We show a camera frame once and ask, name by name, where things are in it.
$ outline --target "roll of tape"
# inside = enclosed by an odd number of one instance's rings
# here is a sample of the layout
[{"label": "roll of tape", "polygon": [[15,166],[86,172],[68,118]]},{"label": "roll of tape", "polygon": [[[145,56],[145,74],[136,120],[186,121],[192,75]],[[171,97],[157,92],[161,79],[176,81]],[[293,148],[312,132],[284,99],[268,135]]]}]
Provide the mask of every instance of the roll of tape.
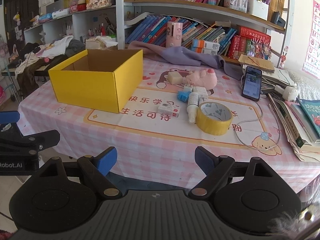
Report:
[{"label": "roll of tape", "polygon": [[205,133],[224,135],[231,124],[232,113],[226,106],[215,102],[199,105],[196,125]]}]

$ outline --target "floor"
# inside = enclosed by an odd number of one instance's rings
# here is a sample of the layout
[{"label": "floor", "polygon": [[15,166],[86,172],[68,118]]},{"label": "floor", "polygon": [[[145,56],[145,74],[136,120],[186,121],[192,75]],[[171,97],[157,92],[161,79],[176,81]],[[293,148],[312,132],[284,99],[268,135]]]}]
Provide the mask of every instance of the floor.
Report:
[{"label": "floor", "polygon": [[[0,111],[14,111],[18,109],[18,103],[11,102],[10,99],[0,106]],[[59,156],[64,162],[74,161],[68,156],[57,153],[54,149],[46,149],[41,152],[42,160],[46,162],[54,156]],[[13,194],[22,186],[22,181],[25,181],[26,177],[16,176],[0,176],[0,212],[11,217],[9,212],[9,201]],[[15,232],[17,230],[14,222],[0,215],[0,230],[5,230],[8,232]]]}]

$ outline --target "pink checkered tablecloth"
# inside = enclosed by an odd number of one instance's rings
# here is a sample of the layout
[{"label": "pink checkered tablecloth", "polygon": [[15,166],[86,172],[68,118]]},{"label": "pink checkered tablecloth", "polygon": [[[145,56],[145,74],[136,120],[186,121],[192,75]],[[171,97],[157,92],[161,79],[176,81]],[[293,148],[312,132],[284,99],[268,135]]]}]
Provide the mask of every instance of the pink checkered tablecloth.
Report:
[{"label": "pink checkered tablecloth", "polygon": [[[222,100],[233,111],[234,124],[230,126],[227,135],[207,135],[196,125],[181,120],[186,116],[186,106],[177,101],[174,93],[181,88],[169,84],[166,75],[168,71],[178,71],[183,75],[189,70],[201,68],[203,67],[171,65],[144,59],[143,81],[122,110],[122,114],[58,103],[49,81],[20,103],[18,126],[24,135],[58,130],[61,139],[55,150],[75,158],[87,154],[96,156],[107,147],[115,146],[118,160],[112,172],[186,188],[194,187],[204,178],[204,173],[194,160],[194,150],[197,146],[205,147],[216,156],[229,155],[241,162],[259,156],[295,192],[299,192],[320,174],[320,163],[301,162],[296,157],[287,142],[283,127],[280,127],[280,152],[274,155],[249,149],[235,141],[234,129],[238,130],[243,138],[250,137],[253,132],[264,131],[269,133],[269,137],[274,141],[277,141],[279,130],[276,119],[268,107],[269,101],[265,98],[260,100],[264,114],[260,123],[257,121],[257,124],[235,126],[241,118],[247,120],[257,116],[259,108],[255,102],[241,97],[238,81],[225,75],[223,69],[216,70],[218,84],[214,91],[211,91],[210,98]],[[178,118],[169,120],[152,110],[163,100],[181,103]],[[261,131],[253,128],[255,125],[261,127]]]}]

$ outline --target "pink plush toy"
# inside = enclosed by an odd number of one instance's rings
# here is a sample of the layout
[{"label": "pink plush toy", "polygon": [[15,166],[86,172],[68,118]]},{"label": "pink plush toy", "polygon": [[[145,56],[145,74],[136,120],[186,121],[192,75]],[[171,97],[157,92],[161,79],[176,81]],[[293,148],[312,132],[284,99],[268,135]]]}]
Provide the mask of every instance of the pink plush toy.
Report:
[{"label": "pink plush toy", "polygon": [[211,90],[217,85],[216,73],[212,68],[201,71],[190,71],[186,76],[186,84],[196,87],[204,87],[206,90]]}]

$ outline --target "open cardboard box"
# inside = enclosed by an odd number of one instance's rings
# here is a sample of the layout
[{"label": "open cardboard box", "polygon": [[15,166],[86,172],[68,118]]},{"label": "open cardboard box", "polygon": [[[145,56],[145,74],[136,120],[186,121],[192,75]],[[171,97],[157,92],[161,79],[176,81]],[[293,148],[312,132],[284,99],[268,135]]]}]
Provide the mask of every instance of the open cardboard box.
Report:
[{"label": "open cardboard box", "polygon": [[84,50],[49,70],[60,103],[119,113],[142,81],[138,49]]}]

